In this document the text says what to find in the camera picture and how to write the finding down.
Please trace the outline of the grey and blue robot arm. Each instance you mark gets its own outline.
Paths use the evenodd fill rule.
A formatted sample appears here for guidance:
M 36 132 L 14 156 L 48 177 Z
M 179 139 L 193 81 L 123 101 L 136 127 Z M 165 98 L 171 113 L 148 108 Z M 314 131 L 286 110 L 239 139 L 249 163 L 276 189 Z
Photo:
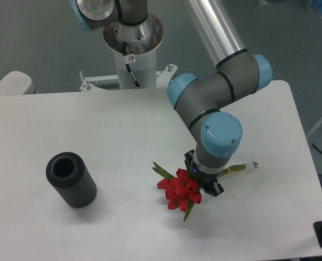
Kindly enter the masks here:
M 160 20 L 147 1 L 72 1 L 84 30 L 103 29 L 115 55 L 121 89 L 159 85 L 156 54 L 163 39 Z M 221 1 L 184 1 L 196 30 L 216 67 L 205 80 L 183 73 L 166 83 L 167 97 L 195 139 L 186 161 L 194 178 L 212 196 L 223 192 L 218 178 L 242 138 L 239 120 L 222 108 L 265 88 L 272 80 L 269 61 L 243 45 Z

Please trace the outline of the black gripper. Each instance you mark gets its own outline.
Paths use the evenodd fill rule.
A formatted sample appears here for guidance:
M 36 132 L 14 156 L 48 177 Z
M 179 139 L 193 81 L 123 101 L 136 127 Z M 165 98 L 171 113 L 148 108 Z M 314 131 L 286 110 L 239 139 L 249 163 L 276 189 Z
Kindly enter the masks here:
M 190 150 L 184 154 L 186 169 L 192 170 L 193 177 L 199 182 L 206 194 L 218 196 L 223 193 L 223 187 L 217 182 L 219 169 L 208 167 L 201 162 L 192 161 L 194 153 L 194 150 Z

